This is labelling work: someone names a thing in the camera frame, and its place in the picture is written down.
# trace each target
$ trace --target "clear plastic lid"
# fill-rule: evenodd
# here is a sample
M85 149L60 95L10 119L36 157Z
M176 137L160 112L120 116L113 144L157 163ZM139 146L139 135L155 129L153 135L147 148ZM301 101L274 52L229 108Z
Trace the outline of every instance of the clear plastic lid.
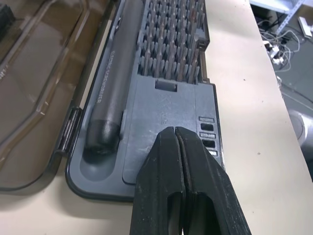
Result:
M53 154L109 0L0 0L0 189Z

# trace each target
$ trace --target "black clamp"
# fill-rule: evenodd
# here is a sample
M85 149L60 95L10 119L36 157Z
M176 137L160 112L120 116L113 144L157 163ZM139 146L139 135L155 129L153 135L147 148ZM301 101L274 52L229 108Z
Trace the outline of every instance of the black clamp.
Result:
M228 175L198 135L161 131L136 183L130 235L250 235Z

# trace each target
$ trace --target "black plastic grip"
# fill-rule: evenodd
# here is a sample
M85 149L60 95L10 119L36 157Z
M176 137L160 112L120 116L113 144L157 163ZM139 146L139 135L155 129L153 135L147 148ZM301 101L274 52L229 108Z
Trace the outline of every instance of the black plastic grip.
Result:
M114 152L118 147L143 8L141 0L126 0L116 27L106 71L87 130L86 148L97 153Z

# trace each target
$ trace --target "beige desk surface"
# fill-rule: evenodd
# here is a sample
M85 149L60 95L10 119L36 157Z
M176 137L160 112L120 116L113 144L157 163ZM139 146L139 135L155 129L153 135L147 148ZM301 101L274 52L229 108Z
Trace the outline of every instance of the beige desk surface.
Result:
M248 0L206 2L226 171L254 235L313 234L313 185ZM64 180L0 196L1 235L127 235L132 206L91 202Z

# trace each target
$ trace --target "bit holder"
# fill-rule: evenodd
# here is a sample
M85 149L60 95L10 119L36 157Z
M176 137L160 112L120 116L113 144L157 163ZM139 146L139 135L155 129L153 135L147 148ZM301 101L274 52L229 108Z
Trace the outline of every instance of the bit holder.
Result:
M148 0L138 74L197 84L209 39L203 0Z

